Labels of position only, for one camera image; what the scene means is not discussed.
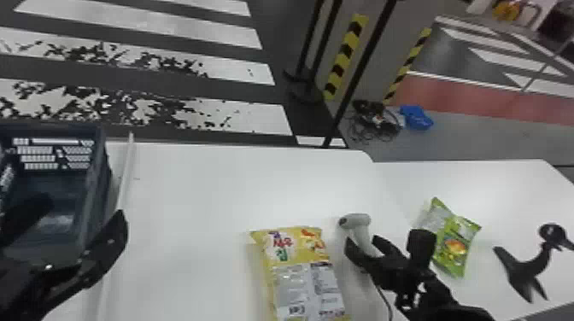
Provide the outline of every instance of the pole base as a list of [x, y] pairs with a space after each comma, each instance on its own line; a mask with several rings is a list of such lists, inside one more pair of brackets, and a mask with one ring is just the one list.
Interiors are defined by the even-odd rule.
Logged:
[[299, 103], [306, 106], [317, 106], [324, 100], [323, 92], [315, 84], [300, 83], [290, 87], [289, 94]]
[[297, 74], [296, 68], [294, 67], [288, 67], [283, 69], [283, 76], [291, 83], [302, 83], [302, 82], [306, 83], [309, 81], [310, 78], [309, 74], [310, 72], [306, 68], [303, 68], [301, 74]]

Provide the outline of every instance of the snack bag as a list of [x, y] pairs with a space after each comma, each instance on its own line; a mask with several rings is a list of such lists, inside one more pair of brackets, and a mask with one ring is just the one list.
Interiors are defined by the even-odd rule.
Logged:
[[252, 231], [276, 321], [349, 321], [321, 229]]
[[481, 226], [455, 215], [434, 197], [419, 227], [436, 234], [436, 249], [432, 256], [435, 264], [453, 276], [463, 277], [468, 250]]

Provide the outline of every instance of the yellow and black striped pole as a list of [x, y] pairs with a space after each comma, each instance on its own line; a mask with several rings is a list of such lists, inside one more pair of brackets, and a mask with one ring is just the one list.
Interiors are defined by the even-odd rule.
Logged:
[[396, 90], [399, 89], [399, 85], [401, 85], [401, 81], [407, 76], [409, 70], [411, 70], [411, 66], [413, 65], [414, 59], [417, 55], [420, 54], [420, 51], [423, 49], [425, 45], [426, 39], [431, 35], [432, 29], [425, 28], [420, 33], [419, 41], [414, 47], [411, 49], [411, 52], [408, 53], [407, 61], [402, 65], [401, 69], [399, 69], [399, 73], [395, 78], [395, 81], [390, 86], [389, 91], [387, 92], [387, 96], [384, 97], [383, 104], [389, 105], [390, 102], [393, 100], [395, 96]]
[[337, 54], [335, 59], [335, 65], [333, 66], [329, 78], [327, 79], [327, 84], [325, 85], [325, 90], [323, 91], [323, 96], [325, 100], [332, 100], [337, 93], [339, 87], [343, 83], [343, 75], [349, 65], [351, 64], [351, 58], [353, 58], [353, 53], [359, 46], [360, 34], [367, 22], [369, 17], [366, 15], [355, 14], [351, 20], [351, 24], [348, 26], [347, 33], [343, 39], [343, 45]]

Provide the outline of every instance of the crosswalk stripe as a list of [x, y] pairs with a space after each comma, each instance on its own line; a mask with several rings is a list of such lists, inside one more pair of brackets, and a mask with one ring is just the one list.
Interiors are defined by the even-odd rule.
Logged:
[[[518, 76], [517, 74], [505, 73], [505, 75], [520, 86], [524, 86], [530, 81], [529, 77]], [[527, 91], [574, 98], [574, 85], [561, 84], [543, 79], [535, 80]]]
[[482, 32], [482, 33], [486, 33], [488, 35], [498, 36], [498, 33], [493, 32], [492, 29], [487, 28], [486, 26], [474, 25], [472, 23], [468, 23], [468, 22], [464, 22], [464, 21], [460, 21], [460, 20], [455, 20], [455, 19], [450, 19], [447, 17], [442, 17], [440, 15], [435, 18], [435, 21], [440, 22], [440, 23], [445, 24], [445, 25], [457, 26], [460, 28], [473, 30], [475, 32]]
[[0, 79], [0, 118], [98, 121], [110, 125], [164, 125], [175, 129], [291, 136], [277, 104], [174, 98], [145, 92], [105, 90]]
[[267, 64], [113, 44], [0, 26], [0, 53], [58, 61], [167, 70], [199, 77], [275, 85]]
[[261, 49], [257, 31], [90, 0], [26, 0], [16, 12]]
[[[323, 142], [325, 141], [324, 137], [316, 137], [316, 136], [297, 136], [297, 142], [302, 146], [323, 146]], [[331, 140], [331, 147], [347, 147], [345, 141], [342, 138], [333, 138]]]
[[192, 7], [225, 12], [232, 15], [250, 17], [249, 7], [246, 2], [236, 0], [160, 0], [167, 3], [179, 3]]
[[[522, 41], [525, 44], [528, 44], [531, 47], [536, 48], [537, 50], [541, 51], [544, 55], [547, 56], [553, 56], [554, 53], [544, 47], [542, 47], [540, 44], [535, 43], [534, 41], [528, 39], [527, 37], [520, 35], [520, 34], [516, 34], [516, 33], [512, 33], [512, 36], [517, 38], [518, 40]], [[574, 63], [571, 63], [569, 61], [567, 61], [566, 59], [557, 56], [556, 57], [556, 61], [567, 66], [568, 68], [570, 68], [570, 70], [574, 71]]]
[[477, 36], [466, 32], [460, 32], [458, 30], [448, 29], [448, 28], [441, 28], [444, 32], [447, 33], [452, 38], [467, 41], [474, 44], [481, 44], [486, 45], [489, 47], [494, 47], [502, 50], [509, 50], [519, 52], [521, 54], [528, 54], [528, 51], [523, 50], [522, 48], [518, 47], [516, 44], [511, 44], [506, 41], [492, 39], [483, 36]]
[[[474, 52], [475, 54], [477, 54], [479, 57], [484, 59], [485, 61], [495, 63], [497, 65], [516, 67], [516, 68], [531, 70], [533, 72], [539, 71], [540, 68], [542, 68], [542, 66], [544, 66], [544, 64], [542, 62], [533, 61], [531, 59], [518, 58], [515, 56], [511, 56], [511, 55], [497, 54], [497, 53], [492, 52], [492, 51], [481, 50], [481, 49], [476, 49], [476, 48], [469, 48], [469, 49], [472, 52]], [[550, 67], [550, 66], [548, 66], [544, 69], [544, 73], [554, 74], [554, 75], [559, 75], [559, 76], [565, 77], [565, 75], [563, 73], [561, 73], [557, 69]]]

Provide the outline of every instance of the white table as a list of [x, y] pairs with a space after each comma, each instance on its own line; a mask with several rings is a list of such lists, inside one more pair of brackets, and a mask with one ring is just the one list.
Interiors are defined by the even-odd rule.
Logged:
[[[108, 145], [116, 181], [124, 149]], [[502, 321], [574, 301], [574, 289], [561, 279], [574, 266], [573, 253], [554, 254], [540, 276], [551, 301], [535, 296], [531, 305], [507, 284], [491, 250], [502, 245], [527, 259], [536, 254], [541, 224], [556, 221], [574, 231], [574, 187], [541, 161], [373, 164], [350, 150], [140, 143], [128, 190], [126, 251], [103, 284], [47, 320], [268, 320], [248, 232], [291, 225], [323, 229], [353, 320], [386, 320], [368, 277], [343, 256], [346, 235], [337, 220], [369, 213], [371, 231], [404, 251], [409, 220], [432, 196], [484, 227], [466, 277], [439, 274], [461, 303]], [[499, 282], [488, 289], [488, 278]], [[403, 318], [395, 311], [395, 319]]]
[[413, 222], [437, 196], [458, 215], [483, 226], [469, 253], [465, 277], [438, 272], [462, 304], [481, 306], [497, 320], [511, 320], [574, 301], [574, 253], [553, 251], [539, 277], [550, 301], [533, 292], [524, 301], [507, 282], [492, 251], [506, 248], [519, 260], [538, 254], [538, 227], [562, 225], [574, 239], [574, 185], [542, 160], [441, 161], [376, 164], [378, 180]]
[[[119, 164], [123, 148], [108, 151]], [[126, 251], [103, 289], [48, 320], [268, 320], [248, 233], [292, 225], [323, 229], [354, 320], [385, 320], [370, 279], [343, 256], [346, 235], [337, 228], [344, 214], [371, 213], [372, 228], [404, 248], [407, 221], [381, 186], [359, 151], [138, 144]]]

